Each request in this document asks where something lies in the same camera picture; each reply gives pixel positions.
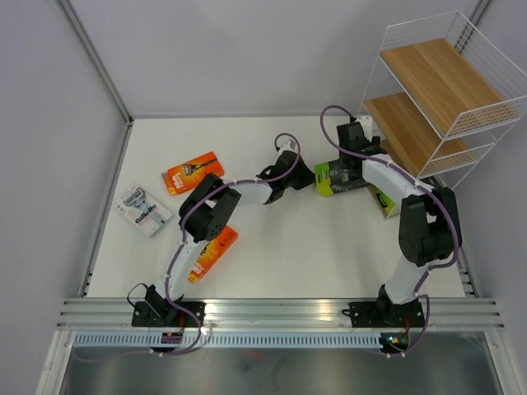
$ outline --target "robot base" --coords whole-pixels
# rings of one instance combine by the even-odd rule
[[[177,300],[175,303],[194,313],[203,325],[203,320],[205,319],[205,303],[182,300]],[[181,327],[181,314],[183,314],[185,328],[197,327],[196,322],[192,318],[172,306],[167,308],[165,312],[164,316],[160,317],[152,310],[147,302],[137,302],[133,310],[132,326],[135,328],[179,328]]]
[[[371,302],[352,302],[342,313],[352,320],[354,328],[405,328],[406,320],[411,328],[422,328],[425,323],[421,303],[417,299],[405,304],[393,304],[385,286],[379,297]]]

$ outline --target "black and green package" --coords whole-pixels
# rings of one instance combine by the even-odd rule
[[[369,184],[362,178],[361,169],[349,169],[342,160],[319,163],[315,166],[316,189],[322,196],[364,188]]]

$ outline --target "glass panel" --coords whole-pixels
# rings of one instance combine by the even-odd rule
[[[188,355],[70,359],[63,394],[447,394],[502,393],[477,337],[427,335],[407,358],[363,350],[202,349]],[[101,358],[124,348],[79,348]]]

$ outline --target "wooden shelf board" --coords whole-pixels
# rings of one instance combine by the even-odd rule
[[[394,148],[392,148],[392,146],[389,144],[388,140],[383,140],[382,142],[380,142],[380,147],[383,148],[386,152],[388,152],[388,155],[392,157],[392,159],[398,166],[404,169],[403,162],[397,156],[397,153],[395,152]],[[377,195],[376,195],[376,186],[375,185],[368,186],[368,191],[370,191],[370,194],[373,197],[373,200],[375,200],[375,203],[377,203],[377,206],[382,212],[382,215],[385,216],[386,218],[389,215],[389,212],[386,211],[386,207],[383,207],[380,204],[379,199],[377,198]]]
[[[417,176],[441,142],[433,127],[406,93],[368,100],[365,105],[388,138],[403,167]],[[443,143],[434,158],[467,149],[461,139],[449,140]]]
[[[443,136],[460,113],[503,101],[446,39],[386,49],[380,56]],[[471,128],[515,116],[510,106],[483,110]]]

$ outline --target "white wire shelf frame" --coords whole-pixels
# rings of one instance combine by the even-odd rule
[[[440,39],[446,40],[501,98],[501,101],[496,103],[460,112],[448,130],[444,128],[443,132],[440,132],[440,128],[427,115],[426,110],[419,104],[419,100],[412,95],[412,92],[400,81],[397,73],[380,56],[385,50]],[[417,177],[423,179],[466,167],[468,169],[466,174],[455,183],[453,188],[459,185],[470,170],[527,112],[527,74],[460,12],[430,16],[386,28],[358,113],[365,111],[369,113],[365,106],[366,100],[402,92],[409,96],[439,137],[438,147],[430,155]],[[506,132],[499,138],[495,138],[491,129],[508,124],[510,127],[507,127]],[[491,143],[467,143],[466,149],[448,156],[441,155],[441,147],[445,142],[481,132],[487,132],[486,134],[492,137]],[[459,141],[466,143],[465,138]]]

